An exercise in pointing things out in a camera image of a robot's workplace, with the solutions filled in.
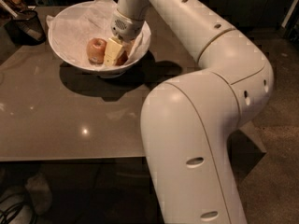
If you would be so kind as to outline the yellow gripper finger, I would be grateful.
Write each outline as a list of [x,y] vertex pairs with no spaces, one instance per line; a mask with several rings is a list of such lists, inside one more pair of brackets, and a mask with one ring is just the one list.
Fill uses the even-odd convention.
[[104,56],[104,65],[105,66],[114,66],[117,63],[117,60],[124,52],[124,46],[122,41],[117,37],[111,37],[107,41],[105,56]]

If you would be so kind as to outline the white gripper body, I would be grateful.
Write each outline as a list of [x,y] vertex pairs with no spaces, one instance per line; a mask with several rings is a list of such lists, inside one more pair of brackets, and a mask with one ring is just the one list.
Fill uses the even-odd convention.
[[136,21],[127,18],[115,10],[111,20],[111,31],[118,39],[128,42],[135,40],[141,33],[144,21]]

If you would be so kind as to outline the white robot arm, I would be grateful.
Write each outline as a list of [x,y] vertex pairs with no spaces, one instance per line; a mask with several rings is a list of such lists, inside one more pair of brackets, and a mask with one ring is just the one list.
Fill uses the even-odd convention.
[[263,53],[198,0],[118,0],[114,36],[130,41],[154,7],[198,65],[155,87],[141,133],[165,224],[247,224],[227,152],[265,107],[274,73]]

